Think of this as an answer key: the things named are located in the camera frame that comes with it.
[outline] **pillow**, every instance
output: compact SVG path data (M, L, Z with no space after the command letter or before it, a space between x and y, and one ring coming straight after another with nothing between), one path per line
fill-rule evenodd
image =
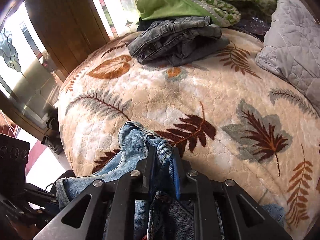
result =
M320 115L320 25L298 4L278 0L257 55L261 68L279 76L305 95Z

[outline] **denim fabric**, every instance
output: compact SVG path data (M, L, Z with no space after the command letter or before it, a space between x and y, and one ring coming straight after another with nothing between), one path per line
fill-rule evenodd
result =
M209 16L154 21L128 46L129 52L141 64L163 58L172 66L191 63L230 43L210 22Z
M170 144L134 121L125 123L120 129L118 141L120 151L102 170L91 176L57 180L59 207L65 207L96 179L109 182L134 170L138 161L147 157L149 147L155 146L155 177L151 190L153 201L136 201L134 239L141 240L146 234L148 239L193 239L193 203L176 200L177 169ZM283 223L283 208L267 205L265 210L280 224Z

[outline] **leaf pattern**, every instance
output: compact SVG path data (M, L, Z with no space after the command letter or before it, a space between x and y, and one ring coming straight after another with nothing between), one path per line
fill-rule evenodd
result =
M0 56L8 67L22 73L17 50L12 45L12 33L5 28L0 32Z
M104 156L100 157L99 160L94 161L93 163L97 164L92 169L92 174L101 170L118 152L120 149L115 149L112 152L104 152Z
M107 51L102 54L101 58L103 58L107 53L112 52L112 51L114 51L116 49L121 49L121 48L123 48L125 46L126 46L126 44L123 41L119 41L117 45L107 49Z
M73 91L73 85L75 84L75 81L78 79L78 77L80 76L80 74L82 73L82 71L87 67L86 64L82 63L81 65L79 65L78 67L76 67L71 73L70 75L68 75L68 77L66 78L65 82L64 82L64 88L66 89L66 93L68 91Z
M168 70L167 70L168 78L176 77L180 73L181 73L181 68L180 67L168 68Z
M231 66L231 68L234 68L235 72L240 70L243 75L248 73L261 79L261 77L259 77L250 68L248 62L248 56L250 56L250 53L247 50L237 48L236 45L233 44L233 46L226 46L223 49L220 49L217 53L217 57L223 57L219 61L225 62L223 64L224 66Z
M305 99L303 99L301 96L298 96L297 94L293 93L289 89L281 89L276 88L272 89L269 92L270 101L273 105L275 105L276 100L279 98L284 98L288 100L291 104L298 105L299 109L303 113L307 113L315 119L319 118L318 113L314 110L312 106L310 106Z
M98 78L98 79L112 79L121 77L123 74L127 73L130 69L130 64L128 63L132 60L129 55L121 55L113 59L106 60L87 75Z
M253 114L243 112L244 118L248 120L248 123L254 128L254 130L246 130L250 135L244 136L243 138L248 138L257 141L254 146L259 147L258 150L253 153L253 155L264 154L260 157L258 162L276 156L277 167L278 167L278 177L280 177L280 165L277 153L281 151L288 144L285 143L287 138L283 135L274 135L275 125L269 123L268 130L265 128L264 124L256 119Z
M319 192L320 194L320 177L319 177L319 180L318 180L318 183L317 183L317 186L316 186L316 190Z
M216 135L215 127L205 120L204 107L200 102L202 110L202 118L194 114L186 114L188 118L179 118L182 123L173 124L176 128L167 129L166 132L156 131L162 137L169 140L172 146L179 149L180 156L184 155L187 142L189 142L189 150L193 153L198 140L202 147L207 144L206 135L214 140Z
M270 162L276 159L280 176L279 153L285 152L292 143L292 136L281 130L277 115L264 117L243 99L237 107L240 123L222 127L233 140L240 144L237 157L249 162Z
M81 102L82 106L89 109L92 114L98 114L99 117L113 119L118 115L124 116L128 121L130 118L124 113L131 105L131 99L122 103L119 95L113 96L107 91L90 91L86 94L79 95L69 103L66 109L66 115L76 102Z
M295 171L292 178L289 180L292 184L289 186L287 193L291 193L287 200L289 204L289 211L287 212L287 223L297 227L301 220L309 219L307 215L307 203L306 196L309 195L308 189L310 188L309 182L312 180L310 174L312 171L312 163L305 160L304 149L301 144L303 153L303 162L299 163L293 171Z

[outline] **wooden door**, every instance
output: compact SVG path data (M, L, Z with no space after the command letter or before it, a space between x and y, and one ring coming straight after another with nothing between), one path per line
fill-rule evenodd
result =
M110 41L92 0L26 0L44 47L65 76Z

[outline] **black mount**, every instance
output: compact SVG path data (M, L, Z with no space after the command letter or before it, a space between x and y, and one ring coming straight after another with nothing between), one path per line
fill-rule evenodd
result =
M221 240L218 203L224 236L228 240L292 240L236 182L209 180L193 171L173 148L174 165L179 174L179 200L194 202L194 239ZM34 240L100 240L106 219L104 240L132 240L135 200L150 201L156 150L140 160L136 170L111 182L95 180L45 226Z

